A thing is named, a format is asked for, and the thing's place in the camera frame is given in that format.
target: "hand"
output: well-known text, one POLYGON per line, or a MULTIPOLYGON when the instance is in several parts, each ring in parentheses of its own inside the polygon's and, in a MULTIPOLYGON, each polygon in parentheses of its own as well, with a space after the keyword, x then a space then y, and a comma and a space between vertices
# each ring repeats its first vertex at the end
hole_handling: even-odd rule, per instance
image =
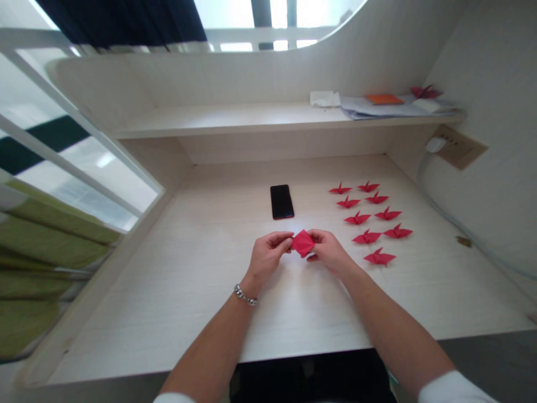
POLYGON ((291 253, 294 232, 271 232, 256 239, 252 258, 240 287, 248 298, 257 298, 259 291, 270 279, 280 264, 281 255, 291 253))
POLYGON ((308 234, 315 241, 315 246, 311 250, 315 255, 308 257, 308 262, 320 260, 340 280, 349 271, 361 269, 343 249, 332 232, 310 229, 308 234))

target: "red paper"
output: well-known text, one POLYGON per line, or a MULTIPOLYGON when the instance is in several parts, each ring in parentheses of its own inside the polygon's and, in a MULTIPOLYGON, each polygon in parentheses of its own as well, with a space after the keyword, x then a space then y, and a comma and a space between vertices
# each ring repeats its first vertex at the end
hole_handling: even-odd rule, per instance
POLYGON ((293 238, 291 249, 297 251, 303 259, 314 246, 315 242, 313 242, 313 239, 306 232, 306 230, 303 229, 293 238))
POLYGON ((410 90, 416 98, 437 98, 443 94, 442 91, 434 90, 432 85, 428 87, 410 87, 410 90))
POLYGON ((388 200, 390 196, 379 196, 379 193, 375 193, 375 195, 372 198, 366 198, 366 200, 369 200, 372 203, 380 204, 385 200, 388 200))
POLYGON ((340 187, 338 188, 334 188, 330 191, 330 193, 339 193, 339 194, 343 194, 343 193, 347 193, 349 190, 352 190, 352 188, 342 188, 341 185, 343 184, 343 182, 340 182, 340 187))
POLYGON ((359 200, 349 200, 347 196, 347 198, 344 201, 338 201, 337 204, 345 208, 351 208, 351 207, 354 207, 359 202, 360 202, 359 200))
POLYGON ((365 185, 358 186, 363 191, 366 191, 367 193, 371 192, 372 190, 375 190, 378 188, 380 184, 369 184, 369 181, 365 185))
POLYGON ((380 251, 382 248, 376 250, 371 255, 367 255, 364 259, 367 261, 370 261, 374 264, 383 264, 384 266, 388 267, 388 263, 395 259, 394 255, 388 255, 388 254, 382 254, 380 251))
POLYGON ((358 235, 356 238, 354 238, 353 241, 356 243, 374 243, 381 235, 382 232, 370 233, 369 230, 367 230, 363 235, 358 235))
POLYGON ((360 212, 357 212, 354 217, 345 218, 343 221, 350 222, 351 224, 360 225, 365 223, 369 217, 371 217, 370 214, 360 215, 360 212))
POLYGON ((390 238, 406 238, 412 232, 410 229, 400 228, 401 224, 397 224, 394 229, 389 229, 384 232, 384 235, 388 235, 390 238))
POLYGON ((375 214, 375 217, 385 219, 386 221, 390 221, 401 214, 401 212, 391 212, 388 211, 390 209, 390 206, 386 210, 384 210, 383 213, 377 213, 375 214))

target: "power cord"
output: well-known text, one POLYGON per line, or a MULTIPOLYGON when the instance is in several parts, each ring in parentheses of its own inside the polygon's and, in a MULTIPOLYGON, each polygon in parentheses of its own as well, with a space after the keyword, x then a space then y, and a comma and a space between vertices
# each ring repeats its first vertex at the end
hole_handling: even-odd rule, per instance
POLYGON ((416 175, 418 187, 420 189, 421 194, 428 201, 428 203, 434 208, 434 210, 438 212, 438 214, 440 214, 442 217, 448 220, 451 224, 453 224, 460 232, 464 234, 466 238, 471 240, 472 244, 474 244, 479 250, 481 250, 481 252, 484 253, 485 256, 492 263, 494 263, 496 266, 499 266, 500 268, 506 268, 510 271, 513 271, 516 274, 520 274, 521 276, 524 276, 525 278, 528 278, 533 281, 537 281, 537 275, 528 273, 522 269, 519 269, 518 267, 512 265, 510 262, 504 260, 502 257, 498 256, 494 251, 490 250, 486 245, 484 245, 479 240, 477 236, 475 236, 469 229, 467 229, 463 224, 457 221, 455 217, 452 217, 447 212, 442 210, 442 207, 436 204, 433 198, 427 193, 427 191, 425 190, 425 186, 423 185, 423 173, 431 159, 431 156, 434 153, 437 153, 438 151, 440 151, 445 143, 446 143, 445 139, 439 138, 439 137, 433 137, 431 138, 431 140, 429 140, 426 146, 427 153, 421 160, 420 165, 418 167, 418 173, 416 175))

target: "phone screen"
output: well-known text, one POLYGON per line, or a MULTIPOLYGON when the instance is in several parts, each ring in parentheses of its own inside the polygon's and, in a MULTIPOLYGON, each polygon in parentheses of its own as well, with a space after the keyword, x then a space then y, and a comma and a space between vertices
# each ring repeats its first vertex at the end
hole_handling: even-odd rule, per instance
POLYGON ((293 202, 289 193, 289 185, 270 187, 273 219, 294 217, 293 202))

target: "shelf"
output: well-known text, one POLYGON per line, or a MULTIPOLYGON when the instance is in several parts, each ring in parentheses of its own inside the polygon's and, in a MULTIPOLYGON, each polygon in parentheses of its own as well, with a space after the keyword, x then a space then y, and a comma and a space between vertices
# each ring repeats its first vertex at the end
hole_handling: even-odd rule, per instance
MULTIPOLYGON (((244 275, 254 239, 271 231, 332 231, 348 253, 436 339, 534 329, 534 310, 457 230, 422 199, 416 185, 386 156, 196 166, 78 335, 61 351, 48 384, 169 371, 244 275), (356 208, 329 189, 343 181, 380 183, 388 203, 370 204, 354 188, 356 208), (269 187, 289 184, 296 216, 275 221, 269 187), (401 210, 391 222, 343 219, 358 210, 401 210), (367 228, 399 222, 405 240, 375 245, 351 240, 367 228), (363 258, 383 247, 397 256, 387 268, 363 258)), ((321 263, 293 252, 260 295, 241 361, 363 349, 371 342, 352 302, 321 263)))
POLYGON ((205 134, 345 129, 372 126, 441 124, 463 121, 464 114, 351 120, 339 108, 313 108, 307 102, 183 106, 155 109, 112 133, 116 139, 205 134))

